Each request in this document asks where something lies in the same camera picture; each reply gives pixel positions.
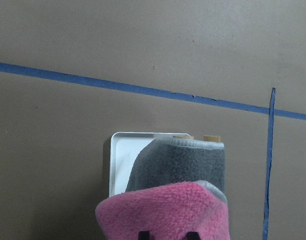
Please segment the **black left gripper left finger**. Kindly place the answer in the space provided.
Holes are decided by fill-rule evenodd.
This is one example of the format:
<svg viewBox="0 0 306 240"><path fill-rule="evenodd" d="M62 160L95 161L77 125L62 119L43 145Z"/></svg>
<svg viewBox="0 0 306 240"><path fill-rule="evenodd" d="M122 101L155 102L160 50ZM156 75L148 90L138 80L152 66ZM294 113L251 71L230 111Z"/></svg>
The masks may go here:
<svg viewBox="0 0 306 240"><path fill-rule="evenodd" d="M139 231L138 240L150 240L150 232L149 231Z"/></svg>

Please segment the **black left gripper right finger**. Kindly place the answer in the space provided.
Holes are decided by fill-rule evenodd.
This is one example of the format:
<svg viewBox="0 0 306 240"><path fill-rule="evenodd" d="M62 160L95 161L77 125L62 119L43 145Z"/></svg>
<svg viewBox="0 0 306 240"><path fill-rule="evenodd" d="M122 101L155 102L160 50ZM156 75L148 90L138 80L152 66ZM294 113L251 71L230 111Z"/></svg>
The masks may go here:
<svg viewBox="0 0 306 240"><path fill-rule="evenodd" d="M200 235L198 232L196 231L189 231L187 234L186 234L186 239L187 240L200 240Z"/></svg>

